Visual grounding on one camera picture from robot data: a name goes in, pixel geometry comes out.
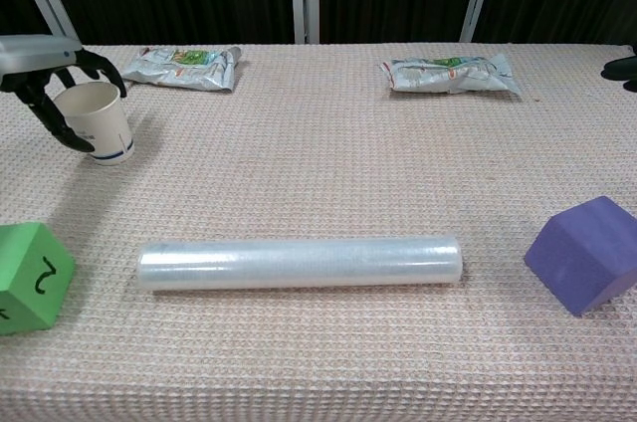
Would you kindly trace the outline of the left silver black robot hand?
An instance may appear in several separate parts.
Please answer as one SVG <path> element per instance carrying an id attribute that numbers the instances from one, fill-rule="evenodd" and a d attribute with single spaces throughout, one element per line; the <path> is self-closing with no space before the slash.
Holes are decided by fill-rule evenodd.
<path id="1" fill-rule="evenodd" d="M 66 124 L 46 94 L 51 76 L 57 76 L 67 89 L 76 84 L 70 67 L 81 69 L 93 80 L 105 76 L 116 85 L 122 97 L 126 96 L 122 77 L 113 63 L 86 50 L 76 39 L 45 34 L 1 37 L 1 91 L 16 95 L 61 144 L 90 153 L 95 147 Z"/>

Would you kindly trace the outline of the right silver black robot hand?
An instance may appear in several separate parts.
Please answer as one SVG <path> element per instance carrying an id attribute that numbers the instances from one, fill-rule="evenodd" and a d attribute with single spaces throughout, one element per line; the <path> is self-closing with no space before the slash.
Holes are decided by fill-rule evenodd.
<path id="1" fill-rule="evenodd" d="M 600 76 L 608 81 L 622 82 L 626 91 L 636 93 L 637 57 L 632 56 L 606 63 Z"/>

